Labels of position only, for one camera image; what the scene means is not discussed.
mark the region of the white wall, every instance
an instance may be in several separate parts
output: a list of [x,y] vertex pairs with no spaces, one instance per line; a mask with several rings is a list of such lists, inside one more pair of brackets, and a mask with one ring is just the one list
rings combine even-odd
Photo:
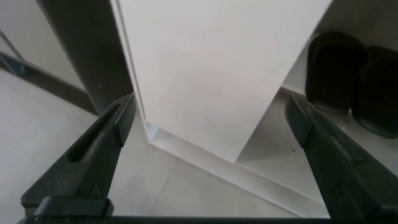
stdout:
[[0,29],[24,60],[84,90],[37,1],[0,1]]

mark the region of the gray floor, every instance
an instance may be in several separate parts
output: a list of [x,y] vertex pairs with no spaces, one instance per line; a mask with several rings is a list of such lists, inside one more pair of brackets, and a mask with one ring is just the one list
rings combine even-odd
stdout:
[[[0,105],[0,219],[15,223],[24,216],[20,196],[96,117],[3,70]],[[296,217],[149,145],[140,117],[108,197],[114,215]]]

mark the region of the white floor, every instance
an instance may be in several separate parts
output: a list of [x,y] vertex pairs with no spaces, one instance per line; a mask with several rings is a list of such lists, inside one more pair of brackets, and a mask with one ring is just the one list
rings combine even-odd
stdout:
[[[3,70],[0,105],[0,219],[16,223],[21,195],[96,117]],[[114,215],[296,217],[149,145],[138,117],[108,197]]]

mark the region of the white board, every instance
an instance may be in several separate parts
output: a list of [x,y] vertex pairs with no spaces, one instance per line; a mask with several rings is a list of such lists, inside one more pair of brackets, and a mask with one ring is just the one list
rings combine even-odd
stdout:
[[230,162],[330,0],[120,0],[146,120]]

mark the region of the white panel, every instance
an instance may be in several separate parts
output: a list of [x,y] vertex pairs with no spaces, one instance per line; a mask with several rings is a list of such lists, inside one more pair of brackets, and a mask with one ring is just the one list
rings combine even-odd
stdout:
[[5,53],[8,56],[18,58],[15,52],[8,46],[8,43],[0,35],[0,52]]
[[120,1],[146,120],[234,162],[329,2]]
[[0,1],[0,29],[24,60],[84,90],[37,1]]

